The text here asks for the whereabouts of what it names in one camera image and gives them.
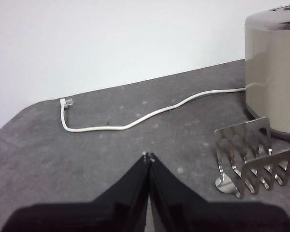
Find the toaster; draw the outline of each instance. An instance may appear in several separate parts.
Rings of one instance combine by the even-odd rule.
[[[245,71],[248,110],[290,139],[290,5],[246,18]]]

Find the white plug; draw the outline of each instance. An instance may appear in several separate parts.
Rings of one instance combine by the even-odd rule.
[[[65,98],[61,98],[60,99],[60,105],[61,107],[64,107],[65,109],[68,108],[69,106],[73,106],[74,105],[74,101],[72,99],[65,99]]]

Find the white wall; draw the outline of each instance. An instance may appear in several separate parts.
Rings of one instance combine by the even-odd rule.
[[[245,18],[287,3],[0,0],[0,128],[39,101],[242,59]]]

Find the white power cord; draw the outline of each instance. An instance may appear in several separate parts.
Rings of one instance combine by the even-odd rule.
[[[86,128],[70,128],[67,126],[65,119],[64,119],[64,109],[68,108],[69,106],[72,106],[74,104],[72,99],[66,100],[65,98],[60,99],[60,105],[61,105],[61,123],[63,128],[68,131],[68,132],[85,132],[85,131],[121,131],[121,130],[126,130],[129,129],[131,127],[134,127],[135,125],[145,121],[146,119],[155,116],[157,114],[161,114],[162,112],[165,111],[169,111],[169,110],[173,110],[179,106],[182,106],[183,104],[189,102],[190,100],[193,100],[195,98],[201,97],[201,96],[205,96],[205,95],[209,95],[209,94],[214,94],[214,93],[234,93],[234,92],[241,92],[241,91],[245,91],[245,88],[236,88],[236,89],[217,89],[217,90],[209,90],[209,91],[205,91],[205,92],[201,92],[201,93],[197,93],[194,94],[184,100],[182,100],[181,102],[175,104],[175,105],[171,105],[162,109],[158,109],[154,112],[149,113],[148,115],[145,115],[141,118],[139,118],[138,120],[125,125],[125,126],[98,126],[98,127],[86,127]]]

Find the metal toast rack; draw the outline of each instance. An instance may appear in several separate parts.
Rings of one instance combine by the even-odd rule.
[[[260,136],[261,130],[266,133],[265,137]],[[242,198],[245,186],[252,194],[257,194],[260,184],[267,190],[272,189],[275,182],[281,186],[287,184],[290,177],[290,149],[272,153],[268,118],[216,130],[215,141],[221,174],[215,185],[219,191]],[[229,177],[222,167],[224,155],[229,161],[228,174],[235,178]]]

